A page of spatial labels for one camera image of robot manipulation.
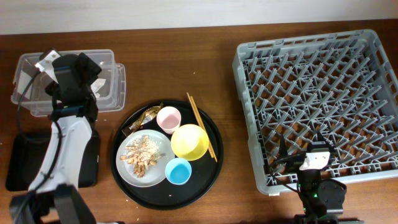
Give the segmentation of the black rectangular tray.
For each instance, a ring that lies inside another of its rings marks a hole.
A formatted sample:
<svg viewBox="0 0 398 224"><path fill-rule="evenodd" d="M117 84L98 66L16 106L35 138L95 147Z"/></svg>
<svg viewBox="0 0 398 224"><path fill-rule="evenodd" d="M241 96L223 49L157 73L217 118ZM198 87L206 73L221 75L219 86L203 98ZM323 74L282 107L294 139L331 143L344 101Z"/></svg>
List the black rectangular tray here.
<svg viewBox="0 0 398 224"><path fill-rule="evenodd" d="M45 142L30 144L20 134L16 136L5 183L6 189L10 192L23 191L29 188L30 183L39 172L47 151L50 140L49 132L28 133L27 136ZM80 188L92 187L97 182L100 143L100 136L94 130L83 156L78 181Z"/></svg>

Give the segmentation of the round black tray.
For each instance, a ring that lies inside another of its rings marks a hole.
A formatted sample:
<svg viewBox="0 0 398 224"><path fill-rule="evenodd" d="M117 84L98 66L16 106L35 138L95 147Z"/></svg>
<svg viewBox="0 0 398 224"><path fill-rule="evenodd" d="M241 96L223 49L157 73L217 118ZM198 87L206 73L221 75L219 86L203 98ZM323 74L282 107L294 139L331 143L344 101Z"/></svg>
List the round black tray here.
<svg viewBox="0 0 398 224"><path fill-rule="evenodd" d="M192 161L190 163L192 167L191 177L183 185L174 185L166 179L152 187L135 187L129 184L121 177L116 167L118 147L126 138L122 129L135 122L146 109L160 104L176 107L182 114L182 124L197 124L192 107L186 101L157 100L130 112L114 136L110 154L110 168L119 188L131 200L146 208L175 210L197 201L212 188L223 165L224 145L217 125L205 111L199 109L198 111L217 159L213 159L209 154L205 154L200 159Z"/></svg>

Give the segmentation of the white tissue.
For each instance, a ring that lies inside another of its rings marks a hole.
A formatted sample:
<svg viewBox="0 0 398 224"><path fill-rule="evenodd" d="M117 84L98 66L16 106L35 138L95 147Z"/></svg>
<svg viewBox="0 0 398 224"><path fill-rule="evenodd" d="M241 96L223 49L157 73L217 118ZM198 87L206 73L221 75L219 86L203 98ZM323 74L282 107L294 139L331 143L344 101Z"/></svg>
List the white tissue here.
<svg viewBox="0 0 398 224"><path fill-rule="evenodd" d="M100 94L98 93L99 90L104 86L106 83L106 80L104 78L97 78L92 84L91 84L91 90L94 93L96 98L100 97Z"/></svg>

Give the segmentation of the blue cup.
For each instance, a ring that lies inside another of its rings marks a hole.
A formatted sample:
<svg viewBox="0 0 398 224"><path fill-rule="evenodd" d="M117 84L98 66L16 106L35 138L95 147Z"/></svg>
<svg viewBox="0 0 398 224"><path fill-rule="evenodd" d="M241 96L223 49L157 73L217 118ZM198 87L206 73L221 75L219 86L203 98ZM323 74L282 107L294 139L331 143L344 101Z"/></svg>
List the blue cup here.
<svg viewBox="0 0 398 224"><path fill-rule="evenodd" d="M174 158L165 167L166 179L174 185L184 185L192 174L190 163L182 158Z"/></svg>

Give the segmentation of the grey dishwasher rack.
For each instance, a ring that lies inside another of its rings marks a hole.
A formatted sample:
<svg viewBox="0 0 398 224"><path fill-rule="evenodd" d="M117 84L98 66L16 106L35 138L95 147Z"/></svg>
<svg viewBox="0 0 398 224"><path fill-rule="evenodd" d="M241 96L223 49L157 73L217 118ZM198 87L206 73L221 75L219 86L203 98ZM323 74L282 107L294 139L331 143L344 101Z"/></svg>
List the grey dishwasher rack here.
<svg viewBox="0 0 398 224"><path fill-rule="evenodd" d="M350 184L397 176L397 77L371 29L240 44L233 60L258 191L297 175L277 164L279 141L301 153L322 134L336 147L324 178Z"/></svg>

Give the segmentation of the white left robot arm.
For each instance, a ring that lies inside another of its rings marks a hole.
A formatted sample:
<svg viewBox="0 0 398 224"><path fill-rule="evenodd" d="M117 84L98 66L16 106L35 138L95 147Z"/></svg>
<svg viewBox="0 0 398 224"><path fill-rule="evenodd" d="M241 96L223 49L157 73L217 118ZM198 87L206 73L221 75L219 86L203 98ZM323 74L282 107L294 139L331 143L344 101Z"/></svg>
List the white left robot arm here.
<svg viewBox="0 0 398 224"><path fill-rule="evenodd" d="M36 75L52 78L45 91L52 97L52 133L44 160L26 194L14 196L9 209L14 223L42 223L51 208L58 223L95 223L78 192L85 151L98 115L91 89L101 67L84 53L61 55L48 49L35 64Z"/></svg>

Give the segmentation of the yellow bowl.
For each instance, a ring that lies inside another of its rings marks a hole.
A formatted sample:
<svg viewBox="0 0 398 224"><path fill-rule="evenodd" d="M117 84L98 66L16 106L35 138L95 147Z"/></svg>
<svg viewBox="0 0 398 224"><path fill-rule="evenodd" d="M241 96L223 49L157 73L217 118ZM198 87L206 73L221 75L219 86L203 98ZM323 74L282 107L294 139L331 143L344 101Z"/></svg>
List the yellow bowl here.
<svg viewBox="0 0 398 224"><path fill-rule="evenodd" d="M171 147L174 154L188 161L203 157L210 144L206 131L195 124L185 124L179 127L171 137Z"/></svg>

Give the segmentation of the clear plastic bin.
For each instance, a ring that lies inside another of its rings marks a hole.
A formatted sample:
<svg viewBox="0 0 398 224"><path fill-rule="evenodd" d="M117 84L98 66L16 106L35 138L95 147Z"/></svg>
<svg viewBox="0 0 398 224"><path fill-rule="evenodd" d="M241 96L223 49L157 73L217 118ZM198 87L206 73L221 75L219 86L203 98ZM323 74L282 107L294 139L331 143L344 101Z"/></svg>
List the clear plastic bin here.
<svg viewBox="0 0 398 224"><path fill-rule="evenodd" d="M96 99L98 111L101 113L122 110L126 96L124 65L115 62L114 52L110 49L84 50L83 52L101 67L102 72L98 78L106 80L98 92L100 97ZM33 77L36 71L35 64L41 55L40 52L37 52L20 56L13 80L14 91L11 95L11 101L15 105L18 104L23 91ZM51 81L52 79L47 74L41 73L25 94L22 107L28 109L32 116L40 117L51 114L52 98L45 92L45 87Z"/></svg>

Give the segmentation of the gold coffee sachet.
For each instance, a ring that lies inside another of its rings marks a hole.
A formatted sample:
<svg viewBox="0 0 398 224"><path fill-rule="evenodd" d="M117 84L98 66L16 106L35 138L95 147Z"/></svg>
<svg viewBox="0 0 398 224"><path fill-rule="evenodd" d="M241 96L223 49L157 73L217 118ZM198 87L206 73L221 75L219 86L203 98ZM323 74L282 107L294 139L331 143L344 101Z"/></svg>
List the gold coffee sachet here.
<svg viewBox="0 0 398 224"><path fill-rule="evenodd" d="M164 107L164 104L161 103L157 106L152 106L146 109L137 120L135 120L132 124L127 126L122 130L123 134L128 137L130 134L138 131L143 125L152 121L158 114L158 112Z"/></svg>

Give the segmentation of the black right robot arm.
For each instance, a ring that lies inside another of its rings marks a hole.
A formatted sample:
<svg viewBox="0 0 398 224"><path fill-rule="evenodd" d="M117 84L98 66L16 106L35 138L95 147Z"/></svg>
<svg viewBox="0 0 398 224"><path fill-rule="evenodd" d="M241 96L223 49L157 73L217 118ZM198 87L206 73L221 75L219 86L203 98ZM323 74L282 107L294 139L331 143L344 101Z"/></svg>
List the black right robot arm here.
<svg viewBox="0 0 398 224"><path fill-rule="evenodd" d="M288 155L285 139L280 137L276 164L284 164L297 174L296 192L303 204L303 215L294 216L294 223L338 223L343 213L347 187L335 179L323 179L321 172L332 164L337 150L321 133L305 151Z"/></svg>

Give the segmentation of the pile of nuts and oats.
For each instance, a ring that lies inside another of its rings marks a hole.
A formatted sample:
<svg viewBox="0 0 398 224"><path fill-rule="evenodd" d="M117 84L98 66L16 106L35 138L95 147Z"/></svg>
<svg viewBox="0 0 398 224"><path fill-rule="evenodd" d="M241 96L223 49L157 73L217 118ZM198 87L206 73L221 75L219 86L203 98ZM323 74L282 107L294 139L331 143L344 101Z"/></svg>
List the pile of nuts and oats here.
<svg viewBox="0 0 398 224"><path fill-rule="evenodd" d="M148 135L132 141L124 148L124 153L119 157L121 161L133 166L133 174L143 178L150 166L156 166L162 158L159 146Z"/></svg>

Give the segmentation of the grey plate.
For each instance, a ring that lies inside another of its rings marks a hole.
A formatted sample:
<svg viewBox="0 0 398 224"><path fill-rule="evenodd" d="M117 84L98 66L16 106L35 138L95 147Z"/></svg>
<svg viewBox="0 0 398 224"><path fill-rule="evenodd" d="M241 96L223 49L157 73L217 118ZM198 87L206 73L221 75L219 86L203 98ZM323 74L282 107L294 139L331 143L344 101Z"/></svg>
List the grey plate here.
<svg viewBox="0 0 398 224"><path fill-rule="evenodd" d="M138 178L135 174L133 174L133 166L128 165L127 162L121 161L119 157L122 155L122 153L124 153L124 148L129 143L132 143L133 140L142 137L144 135L148 135L151 139L153 139L156 142L156 144L159 146L160 153L163 155L163 157L157 161L156 166L149 167L143 178ZM135 187L152 187L153 185L156 185L165 179L165 167L167 163L174 158L175 154L172 151L169 138L158 131L147 129L130 134L118 146L116 154L116 167L119 175L127 183Z"/></svg>

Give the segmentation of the pink cup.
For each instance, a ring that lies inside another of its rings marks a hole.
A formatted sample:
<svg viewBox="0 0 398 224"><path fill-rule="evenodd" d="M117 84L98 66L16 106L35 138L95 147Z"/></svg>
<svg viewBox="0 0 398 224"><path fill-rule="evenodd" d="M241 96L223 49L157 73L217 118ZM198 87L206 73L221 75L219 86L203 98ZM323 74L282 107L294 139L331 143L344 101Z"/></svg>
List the pink cup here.
<svg viewBox="0 0 398 224"><path fill-rule="evenodd" d="M173 106L162 108L156 116L158 126L167 134L173 134L179 127L182 116Z"/></svg>

